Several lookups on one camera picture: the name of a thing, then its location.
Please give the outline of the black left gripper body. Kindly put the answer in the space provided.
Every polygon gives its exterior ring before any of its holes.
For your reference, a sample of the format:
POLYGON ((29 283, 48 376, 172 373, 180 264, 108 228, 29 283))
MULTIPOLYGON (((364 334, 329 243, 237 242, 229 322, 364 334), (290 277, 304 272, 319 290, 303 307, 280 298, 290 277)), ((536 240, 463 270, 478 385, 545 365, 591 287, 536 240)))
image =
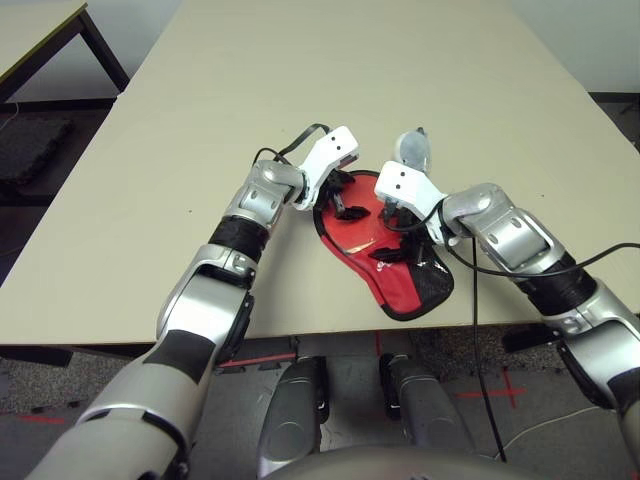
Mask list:
POLYGON ((315 205, 314 205, 314 210, 323 210, 325 209, 329 204, 331 204, 334 208, 333 205, 333 195, 335 193, 339 193, 342 195, 342 192, 345 188, 345 186, 339 186, 336 183, 336 178, 335 178, 335 174, 334 171, 336 169, 333 169, 329 175, 327 176, 327 178, 324 180, 324 182, 322 183, 319 191, 318 191, 318 196, 317 199, 315 201, 315 205))

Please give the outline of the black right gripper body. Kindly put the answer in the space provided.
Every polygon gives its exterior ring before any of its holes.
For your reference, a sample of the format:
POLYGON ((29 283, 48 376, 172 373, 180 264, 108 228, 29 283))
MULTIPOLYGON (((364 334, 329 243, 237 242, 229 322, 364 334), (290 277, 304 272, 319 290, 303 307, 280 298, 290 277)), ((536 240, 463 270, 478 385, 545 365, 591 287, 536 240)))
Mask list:
POLYGON ((429 235, 425 224, 413 213, 400 213, 398 227, 405 230, 400 243, 401 260, 418 262, 425 244, 429 243, 429 235))

